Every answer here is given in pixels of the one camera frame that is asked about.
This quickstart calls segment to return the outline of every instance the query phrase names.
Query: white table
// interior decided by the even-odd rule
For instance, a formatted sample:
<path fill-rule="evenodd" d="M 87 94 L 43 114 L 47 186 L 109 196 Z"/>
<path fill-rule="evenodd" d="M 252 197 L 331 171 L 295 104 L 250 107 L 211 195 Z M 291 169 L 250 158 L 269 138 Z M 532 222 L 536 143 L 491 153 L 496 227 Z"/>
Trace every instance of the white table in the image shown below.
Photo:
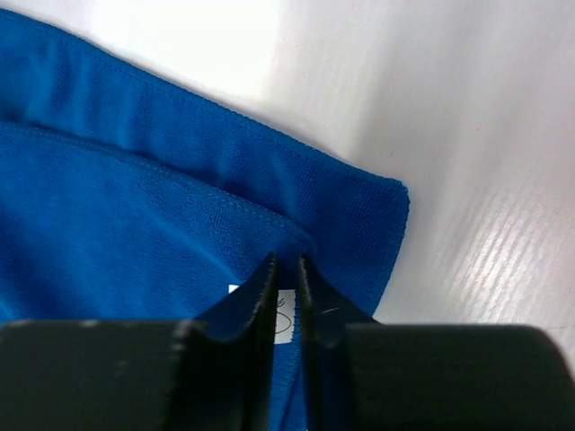
<path fill-rule="evenodd" d="M 571 0 L 0 5 L 403 180 L 379 320 L 529 323 L 575 365 Z"/>

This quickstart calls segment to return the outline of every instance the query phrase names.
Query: fabric texture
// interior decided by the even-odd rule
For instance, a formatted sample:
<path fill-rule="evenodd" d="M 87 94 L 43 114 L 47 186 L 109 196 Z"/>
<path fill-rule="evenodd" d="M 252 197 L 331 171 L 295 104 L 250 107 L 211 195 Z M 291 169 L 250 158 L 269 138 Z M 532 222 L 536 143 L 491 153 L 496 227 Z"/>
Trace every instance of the fabric texture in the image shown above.
<path fill-rule="evenodd" d="M 192 317 L 269 251 L 373 313 L 406 188 L 0 11 L 0 322 Z M 270 429 L 305 429 L 297 333 Z"/>

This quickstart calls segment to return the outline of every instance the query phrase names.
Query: white label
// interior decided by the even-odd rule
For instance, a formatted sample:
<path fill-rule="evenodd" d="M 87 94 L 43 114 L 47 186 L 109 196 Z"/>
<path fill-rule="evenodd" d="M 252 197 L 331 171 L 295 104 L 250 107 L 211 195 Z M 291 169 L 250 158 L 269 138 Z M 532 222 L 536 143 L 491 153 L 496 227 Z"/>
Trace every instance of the white label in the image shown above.
<path fill-rule="evenodd" d="M 238 285 L 229 285 L 228 293 L 231 294 Z M 294 337 L 294 325 L 296 323 L 296 291 L 278 291 L 278 315 L 276 316 L 276 344 L 287 344 Z"/>

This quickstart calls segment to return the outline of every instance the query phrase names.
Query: black plastic part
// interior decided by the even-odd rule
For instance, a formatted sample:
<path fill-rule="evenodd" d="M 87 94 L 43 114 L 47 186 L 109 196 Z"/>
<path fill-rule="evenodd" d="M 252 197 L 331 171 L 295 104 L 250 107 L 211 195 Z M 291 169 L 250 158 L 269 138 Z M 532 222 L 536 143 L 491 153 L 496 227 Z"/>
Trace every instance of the black plastic part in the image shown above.
<path fill-rule="evenodd" d="M 521 326 L 384 326 L 303 257 L 297 299 L 309 431 L 575 429 L 557 347 Z"/>
<path fill-rule="evenodd" d="M 0 327 L 0 430 L 268 427 L 278 297 L 273 255 L 195 320 Z"/>

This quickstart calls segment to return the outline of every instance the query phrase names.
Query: blue fabric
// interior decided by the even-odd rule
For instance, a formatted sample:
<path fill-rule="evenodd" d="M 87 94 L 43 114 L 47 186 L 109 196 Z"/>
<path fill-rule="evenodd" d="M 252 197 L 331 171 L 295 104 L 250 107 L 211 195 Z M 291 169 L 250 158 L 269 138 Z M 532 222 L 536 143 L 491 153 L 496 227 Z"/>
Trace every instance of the blue fabric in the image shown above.
<path fill-rule="evenodd" d="M 373 312 L 408 215 L 399 181 L 7 11 L 0 147 L 0 322 L 194 316 L 269 251 L 284 287 L 307 252 Z M 295 339 L 270 429 L 304 428 Z"/>

